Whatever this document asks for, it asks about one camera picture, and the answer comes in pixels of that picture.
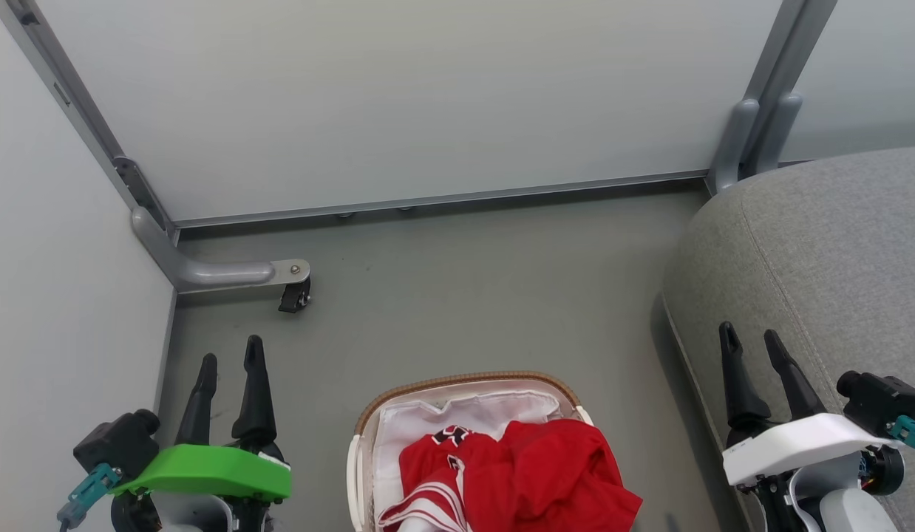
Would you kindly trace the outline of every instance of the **laundry basket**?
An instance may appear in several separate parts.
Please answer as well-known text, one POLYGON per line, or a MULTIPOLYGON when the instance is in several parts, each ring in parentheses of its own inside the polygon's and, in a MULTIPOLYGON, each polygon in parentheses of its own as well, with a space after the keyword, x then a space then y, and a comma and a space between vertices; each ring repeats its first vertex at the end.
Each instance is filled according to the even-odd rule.
POLYGON ((449 400, 460 400, 504 391, 532 391, 547 394, 559 401, 559 418, 573 418, 592 425, 579 398, 558 378, 532 371, 496 371, 434 378, 391 389, 366 407, 349 445, 346 460, 346 495, 349 513, 356 532, 376 530, 373 501, 373 449, 382 411, 394 404, 421 400, 443 406, 449 400))

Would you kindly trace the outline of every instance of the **metal bracket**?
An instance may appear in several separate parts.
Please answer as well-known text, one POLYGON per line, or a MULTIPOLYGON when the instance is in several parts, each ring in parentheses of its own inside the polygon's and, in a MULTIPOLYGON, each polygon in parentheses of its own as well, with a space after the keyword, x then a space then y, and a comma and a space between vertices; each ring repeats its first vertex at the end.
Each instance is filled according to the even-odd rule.
POLYGON ((129 193, 132 194, 133 199, 136 199, 139 206, 149 211, 154 221, 163 229, 166 235, 173 236, 174 225, 165 214, 165 210, 159 203, 159 199, 154 195, 154 192, 152 192, 152 188, 146 182, 146 175, 143 174, 139 165, 126 157, 126 155, 113 157, 112 165, 113 168, 116 168, 119 178, 123 179, 123 183, 126 184, 126 188, 129 189, 129 193))
POLYGON ((145 208, 132 210, 132 232, 176 287, 178 293, 211 292, 234 287, 306 283, 310 263, 302 259, 271 262, 212 263, 189 259, 165 235, 145 208))
POLYGON ((721 145, 707 172, 707 188, 712 196, 720 194, 727 186, 739 180, 741 156, 758 113, 759 102, 756 100, 743 100, 734 105, 724 136, 721 136, 721 145))

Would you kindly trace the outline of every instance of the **white wall panel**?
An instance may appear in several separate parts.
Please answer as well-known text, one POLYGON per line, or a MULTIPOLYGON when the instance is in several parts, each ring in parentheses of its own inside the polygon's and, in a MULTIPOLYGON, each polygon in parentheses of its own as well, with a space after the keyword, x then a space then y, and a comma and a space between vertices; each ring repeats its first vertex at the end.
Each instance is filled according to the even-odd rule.
MULTIPOLYGON (((0 20, 0 530, 58 530, 73 446, 154 407, 172 293, 0 20)), ((106 505, 80 528, 106 529, 106 505)))
POLYGON ((915 0, 839 0, 796 91, 784 161, 915 146, 915 0))
POLYGON ((707 168, 776 0, 39 0, 177 221, 707 168))

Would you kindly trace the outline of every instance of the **gray sofa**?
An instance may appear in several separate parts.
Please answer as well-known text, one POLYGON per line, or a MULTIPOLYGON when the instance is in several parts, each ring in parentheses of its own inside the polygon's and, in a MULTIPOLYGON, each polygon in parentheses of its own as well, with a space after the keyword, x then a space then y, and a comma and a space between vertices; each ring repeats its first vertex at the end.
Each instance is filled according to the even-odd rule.
MULTIPOLYGON (((915 387, 915 148, 788 166, 728 188, 681 239, 664 306, 718 447, 728 432, 718 345, 727 320, 774 420, 788 420, 789 408, 767 329, 830 412, 845 404, 835 384, 846 370, 915 387)), ((915 532, 915 452, 904 458, 904 487, 882 504, 915 532)))

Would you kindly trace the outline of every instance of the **red shirt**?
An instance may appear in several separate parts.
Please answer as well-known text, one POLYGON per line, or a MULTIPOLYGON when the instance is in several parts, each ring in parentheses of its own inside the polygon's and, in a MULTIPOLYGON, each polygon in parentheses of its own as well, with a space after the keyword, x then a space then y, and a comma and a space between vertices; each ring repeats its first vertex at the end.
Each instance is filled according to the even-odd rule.
POLYGON ((578 420, 514 421, 499 442, 448 427, 408 446, 399 466, 409 495, 383 512, 386 532, 414 515, 455 532, 627 532, 641 506, 605 437, 578 420))

